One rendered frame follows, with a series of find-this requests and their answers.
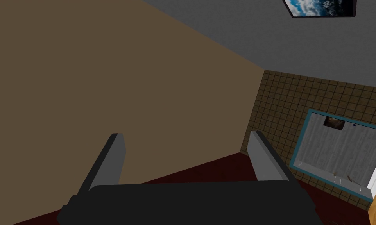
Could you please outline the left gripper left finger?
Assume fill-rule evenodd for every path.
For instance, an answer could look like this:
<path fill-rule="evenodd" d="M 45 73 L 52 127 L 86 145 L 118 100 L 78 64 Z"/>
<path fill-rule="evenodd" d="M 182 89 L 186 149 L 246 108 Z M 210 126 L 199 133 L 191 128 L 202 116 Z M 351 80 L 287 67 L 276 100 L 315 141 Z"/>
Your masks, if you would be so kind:
<path fill-rule="evenodd" d="M 80 194 L 95 186 L 117 185 L 123 168 L 126 146 L 122 133 L 110 135 L 80 188 Z"/>

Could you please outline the blue framed mirror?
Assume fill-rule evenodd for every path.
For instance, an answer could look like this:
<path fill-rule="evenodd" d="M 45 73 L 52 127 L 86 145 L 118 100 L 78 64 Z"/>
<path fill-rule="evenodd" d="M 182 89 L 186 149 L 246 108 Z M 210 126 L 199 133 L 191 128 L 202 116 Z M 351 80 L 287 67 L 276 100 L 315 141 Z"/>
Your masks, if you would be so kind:
<path fill-rule="evenodd" d="M 310 109 L 290 167 L 372 202 L 376 125 Z"/>

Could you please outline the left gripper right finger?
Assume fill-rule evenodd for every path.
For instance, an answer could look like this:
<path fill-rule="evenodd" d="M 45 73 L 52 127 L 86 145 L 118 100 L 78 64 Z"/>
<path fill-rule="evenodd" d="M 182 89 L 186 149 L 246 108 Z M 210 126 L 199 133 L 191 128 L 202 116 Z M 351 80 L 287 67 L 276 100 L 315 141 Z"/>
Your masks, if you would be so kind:
<path fill-rule="evenodd" d="M 258 181 L 297 180 L 262 132 L 250 133 L 247 153 Z"/>

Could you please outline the blue sky picture black frame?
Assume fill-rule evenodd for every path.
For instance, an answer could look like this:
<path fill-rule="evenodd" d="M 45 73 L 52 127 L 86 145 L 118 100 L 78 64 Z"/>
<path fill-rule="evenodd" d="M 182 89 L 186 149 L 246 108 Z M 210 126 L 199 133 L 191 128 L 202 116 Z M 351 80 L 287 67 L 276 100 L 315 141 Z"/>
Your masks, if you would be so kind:
<path fill-rule="evenodd" d="M 293 18 L 356 16 L 356 0 L 282 0 Z"/>

